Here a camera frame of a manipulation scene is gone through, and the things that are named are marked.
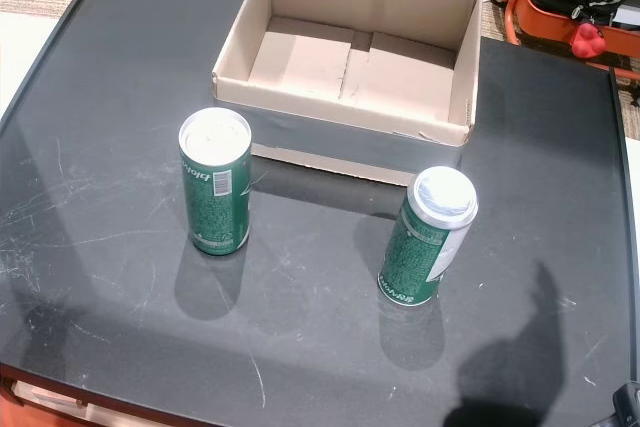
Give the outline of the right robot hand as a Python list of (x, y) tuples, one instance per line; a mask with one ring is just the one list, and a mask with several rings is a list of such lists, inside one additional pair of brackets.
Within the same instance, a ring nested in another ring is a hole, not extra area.
[(619, 427), (639, 427), (640, 400), (639, 383), (632, 381), (624, 384), (613, 394), (615, 418)]

